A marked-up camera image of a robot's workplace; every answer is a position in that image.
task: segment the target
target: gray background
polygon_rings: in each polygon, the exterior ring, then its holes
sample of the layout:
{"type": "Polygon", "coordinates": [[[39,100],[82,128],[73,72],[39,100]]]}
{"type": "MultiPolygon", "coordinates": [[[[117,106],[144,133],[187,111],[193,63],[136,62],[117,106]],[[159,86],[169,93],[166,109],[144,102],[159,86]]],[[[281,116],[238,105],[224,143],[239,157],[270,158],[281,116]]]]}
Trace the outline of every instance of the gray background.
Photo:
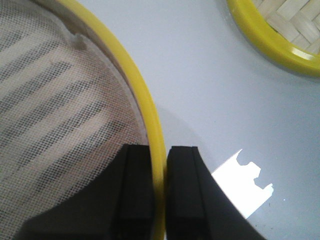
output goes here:
{"type": "Polygon", "coordinates": [[[211,171],[261,168],[272,197],[248,220],[269,240],[320,239],[320,83],[248,43],[224,0],[79,0],[119,39],[158,109],[167,149],[199,146],[211,171]]]}

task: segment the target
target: fine mesh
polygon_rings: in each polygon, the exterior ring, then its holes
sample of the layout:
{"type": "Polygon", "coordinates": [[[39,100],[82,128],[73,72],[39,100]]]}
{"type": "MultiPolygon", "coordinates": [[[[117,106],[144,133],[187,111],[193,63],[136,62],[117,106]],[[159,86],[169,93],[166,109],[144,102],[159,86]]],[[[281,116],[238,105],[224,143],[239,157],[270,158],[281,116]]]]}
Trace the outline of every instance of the fine mesh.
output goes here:
{"type": "Polygon", "coordinates": [[[266,22],[289,42],[320,54],[320,0],[252,0],[266,22]]]}
{"type": "Polygon", "coordinates": [[[125,79],[89,39],[0,0],[0,239],[74,195],[123,144],[148,144],[125,79]]]}

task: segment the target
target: yellow sieve rim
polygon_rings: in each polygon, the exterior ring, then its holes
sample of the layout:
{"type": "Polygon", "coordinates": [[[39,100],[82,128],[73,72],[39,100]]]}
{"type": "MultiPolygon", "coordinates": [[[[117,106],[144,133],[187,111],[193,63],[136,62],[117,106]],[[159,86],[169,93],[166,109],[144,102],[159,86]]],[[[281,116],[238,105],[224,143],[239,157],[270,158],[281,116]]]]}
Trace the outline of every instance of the yellow sieve rim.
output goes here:
{"type": "Polygon", "coordinates": [[[85,25],[94,31],[108,48],[125,74],[140,108],[149,141],[152,178],[156,200],[154,240],[164,239],[166,148],[156,106],[137,66],[112,32],[89,10],[76,0],[57,0],[73,12],[85,25]]]}
{"type": "Polygon", "coordinates": [[[233,19],[265,55],[295,72],[320,77],[320,55],[292,44],[268,25],[252,0],[227,0],[233,19]]]}

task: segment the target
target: sieve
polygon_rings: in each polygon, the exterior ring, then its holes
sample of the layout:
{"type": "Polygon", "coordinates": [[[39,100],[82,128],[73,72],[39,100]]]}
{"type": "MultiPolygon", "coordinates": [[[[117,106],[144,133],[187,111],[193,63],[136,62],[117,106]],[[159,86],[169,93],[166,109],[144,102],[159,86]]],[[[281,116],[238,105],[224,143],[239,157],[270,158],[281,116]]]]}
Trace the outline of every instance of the sieve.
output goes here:
{"type": "Polygon", "coordinates": [[[73,0],[0,1],[0,239],[87,186],[124,144],[149,145],[163,238],[165,148],[137,67],[73,0]]]}
{"type": "Polygon", "coordinates": [[[245,36],[277,64],[320,76],[318,0],[228,0],[245,36]]]}

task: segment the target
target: striped pattern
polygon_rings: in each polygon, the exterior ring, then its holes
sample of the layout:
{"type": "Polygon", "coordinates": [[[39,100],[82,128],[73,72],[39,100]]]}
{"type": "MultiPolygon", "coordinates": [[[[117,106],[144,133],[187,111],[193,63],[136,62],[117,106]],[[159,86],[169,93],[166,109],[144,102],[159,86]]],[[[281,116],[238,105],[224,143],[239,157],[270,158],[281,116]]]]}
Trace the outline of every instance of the striped pattern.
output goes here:
{"type": "Polygon", "coordinates": [[[320,53],[320,0],[253,0],[266,22],[289,42],[320,53]]]}
{"type": "Polygon", "coordinates": [[[123,144],[148,141],[125,79],[89,39],[30,1],[0,6],[0,239],[11,240],[123,144]]]}

